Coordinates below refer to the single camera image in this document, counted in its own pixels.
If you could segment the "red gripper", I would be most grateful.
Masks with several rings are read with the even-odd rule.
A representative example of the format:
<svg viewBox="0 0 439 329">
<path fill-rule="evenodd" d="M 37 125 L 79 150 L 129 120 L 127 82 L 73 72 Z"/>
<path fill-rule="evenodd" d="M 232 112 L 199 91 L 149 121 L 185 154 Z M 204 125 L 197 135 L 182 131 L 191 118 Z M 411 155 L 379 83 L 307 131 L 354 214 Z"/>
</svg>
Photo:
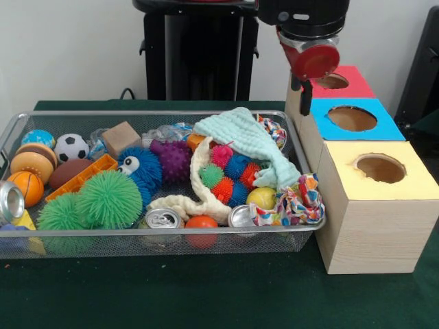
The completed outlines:
<svg viewBox="0 0 439 329">
<path fill-rule="evenodd" d="M 287 36 L 280 27 L 277 28 L 277 36 L 290 65 L 291 89 L 302 90 L 300 113 L 304 117 L 308 116 L 313 97 L 310 80 L 330 75 L 338 67 L 340 54 L 337 44 L 340 37 L 336 34 L 314 40 L 301 40 Z"/>
</svg>

